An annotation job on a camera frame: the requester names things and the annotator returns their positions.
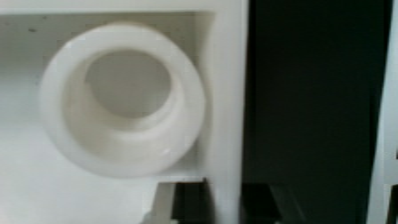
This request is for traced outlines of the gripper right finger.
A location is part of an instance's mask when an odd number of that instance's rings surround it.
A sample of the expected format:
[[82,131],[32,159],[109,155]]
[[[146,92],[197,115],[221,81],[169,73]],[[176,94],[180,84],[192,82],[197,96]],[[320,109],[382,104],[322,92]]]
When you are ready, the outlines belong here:
[[306,224],[297,197],[285,184],[242,185],[242,224]]

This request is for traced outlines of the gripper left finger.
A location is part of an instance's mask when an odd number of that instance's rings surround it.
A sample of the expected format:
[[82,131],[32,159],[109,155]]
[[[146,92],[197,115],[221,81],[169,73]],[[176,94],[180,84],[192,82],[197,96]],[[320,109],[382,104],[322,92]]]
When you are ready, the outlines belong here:
[[194,189],[194,183],[160,182],[149,212],[141,224],[187,224],[183,197]]

